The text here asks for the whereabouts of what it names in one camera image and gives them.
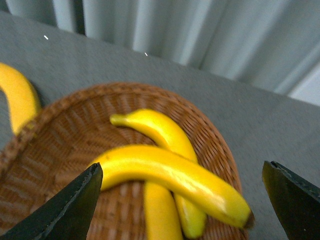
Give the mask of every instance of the yellow banana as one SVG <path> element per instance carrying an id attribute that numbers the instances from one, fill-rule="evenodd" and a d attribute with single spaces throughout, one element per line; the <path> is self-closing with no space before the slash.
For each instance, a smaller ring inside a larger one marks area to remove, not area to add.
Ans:
<path id="1" fill-rule="evenodd" d="M 126 126 L 133 128 L 154 142 L 161 148 L 170 150 L 182 157 L 198 163 L 197 155 L 190 140 L 180 126 L 170 117 L 152 109 L 138 109 L 129 114 L 113 114 L 110 122 L 115 126 Z M 145 187 L 145 192 L 156 193 L 154 189 Z M 175 194 L 175 203 L 180 217 L 184 235 L 189 239 L 199 238 L 205 229 L 207 215 L 193 203 Z M 157 208 L 155 203 L 145 206 L 145 211 Z M 159 225 L 159 221 L 151 221 L 151 225 Z"/>
<path id="2" fill-rule="evenodd" d="M 156 183 L 147 181 L 144 184 L 143 200 L 147 239 L 183 240 L 179 216 L 171 192 Z"/>
<path id="3" fill-rule="evenodd" d="M 171 151 L 151 145 L 126 145 L 106 151 L 93 163 L 100 163 L 103 170 L 102 191 L 124 181 L 151 181 L 223 223 L 241 229 L 254 224 L 249 205 L 231 185 Z"/>
<path id="4" fill-rule="evenodd" d="M 7 98 L 11 128 L 15 135 L 41 109 L 32 84 L 19 71 L 0 62 L 0 89 Z"/>

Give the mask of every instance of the basket rim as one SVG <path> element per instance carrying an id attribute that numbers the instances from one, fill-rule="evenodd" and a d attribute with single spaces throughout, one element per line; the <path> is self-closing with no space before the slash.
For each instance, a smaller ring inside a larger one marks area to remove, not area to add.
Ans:
<path id="1" fill-rule="evenodd" d="M 0 179 L 2 179 L 10 170 L 17 156 L 27 148 L 28 143 L 33 139 L 33 137 L 37 135 L 43 128 L 45 128 L 46 124 L 50 123 L 55 119 L 56 116 L 63 113 L 63 111 L 72 108 L 74 104 L 79 104 L 79 102 L 87 101 L 90 98 L 101 97 L 108 94 L 108 92 L 112 93 L 115 90 L 125 91 L 127 89 L 129 89 L 130 92 L 132 92 L 132 89 L 137 89 L 139 91 L 143 90 L 145 93 L 152 93 L 167 98 L 175 98 L 180 104 L 190 109 L 191 112 L 193 112 L 197 116 L 201 116 L 201 121 L 203 121 L 203 123 L 215 135 L 216 139 L 223 149 L 224 154 L 230 161 L 229 166 L 234 173 L 234 178 L 238 182 L 237 190 L 240 194 L 242 194 L 242 184 L 233 155 L 225 139 L 218 131 L 218 129 L 214 126 L 214 124 L 208 119 L 208 117 L 203 112 L 201 112 L 197 108 L 197 106 L 195 106 L 193 103 L 191 103 L 181 95 L 173 91 L 163 89 L 159 86 L 140 82 L 115 81 L 110 83 L 95 84 L 87 88 L 76 90 L 71 94 L 64 96 L 45 106 L 34 119 L 30 120 L 22 128 L 18 135 L 14 135 L 11 138 L 11 140 L 4 146 L 3 150 L 0 152 Z"/>

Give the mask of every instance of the woven basket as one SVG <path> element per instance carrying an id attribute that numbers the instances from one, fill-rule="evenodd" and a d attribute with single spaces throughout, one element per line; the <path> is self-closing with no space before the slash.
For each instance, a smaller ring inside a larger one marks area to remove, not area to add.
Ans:
<path id="1" fill-rule="evenodd" d="M 154 142 L 139 132 L 114 127 L 111 114 L 139 108 L 162 112 L 188 135 L 199 164 L 241 192 L 232 154 L 221 134 L 193 104 L 159 87 L 110 83 L 79 90 L 48 107 L 0 154 L 0 234 L 43 205 L 104 151 Z M 88 240 L 144 240 L 143 182 L 132 181 L 100 194 Z M 208 217 L 202 240 L 246 240 L 239 230 Z"/>

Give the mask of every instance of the gray tabletop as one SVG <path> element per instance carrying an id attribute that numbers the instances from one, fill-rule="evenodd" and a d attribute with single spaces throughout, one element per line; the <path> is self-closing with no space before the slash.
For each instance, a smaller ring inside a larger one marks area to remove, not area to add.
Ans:
<path id="1" fill-rule="evenodd" d="M 234 156 L 244 197 L 256 217 L 250 238 L 287 239 L 262 182 L 262 167 L 264 161 L 277 161 L 320 185 L 320 107 L 2 11 L 0 23 L 0 62 L 32 82 L 42 106 L 109 82 L 152 84 L 195 104 Z M 0 92 L 0 149 L 11 137 Z"/>

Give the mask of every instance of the white curtain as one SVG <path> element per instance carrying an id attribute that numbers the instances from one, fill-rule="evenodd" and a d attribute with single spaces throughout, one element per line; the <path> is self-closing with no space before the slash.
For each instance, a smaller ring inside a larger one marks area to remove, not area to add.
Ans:
<path id="1" fill-rule="evenodd" d="M 320 106 L 320 0 L 0 0 L 0 10 Z"/>

